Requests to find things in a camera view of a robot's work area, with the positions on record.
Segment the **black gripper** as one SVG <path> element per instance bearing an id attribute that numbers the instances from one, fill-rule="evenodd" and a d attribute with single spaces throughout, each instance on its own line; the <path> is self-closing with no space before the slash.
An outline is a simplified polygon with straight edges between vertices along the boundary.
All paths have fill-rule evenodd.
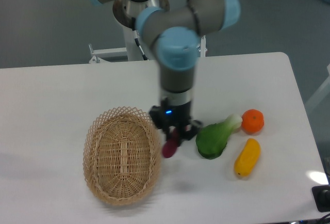
<path id="1" fill-rule="evenodd" d="M 203 127 L 200 120 L 192 120 L 191 102 L 183 105 L 170 105 L 169 99 L 160 101 L 160 106 L 152 106 L 149 115 L 157 129 L 165 134 L 165 141 L 171 138 L 171 127 L 178 131 L 178 145 L 194 138 Z"/>

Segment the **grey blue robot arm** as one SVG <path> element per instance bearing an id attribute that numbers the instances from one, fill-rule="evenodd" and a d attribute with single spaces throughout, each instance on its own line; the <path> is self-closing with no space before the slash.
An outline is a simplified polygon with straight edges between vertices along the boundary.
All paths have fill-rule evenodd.
<path id="1" fill-rule="evenodd" d="M 155 126 L 166 139 L 180 145 L 192 139 L 202 123 L 191 117 L 194 73 L 203 50 L 201 38 L 234 25 L 240 18 L 239 0 L 186 0 L 170 10 L 167 0 L 90 0 L 95 5 L 119 4 L 117 21 L 129 27 L 139 49 L 147 47 L 159 65 L 160 104 L 150 109 Z"/>

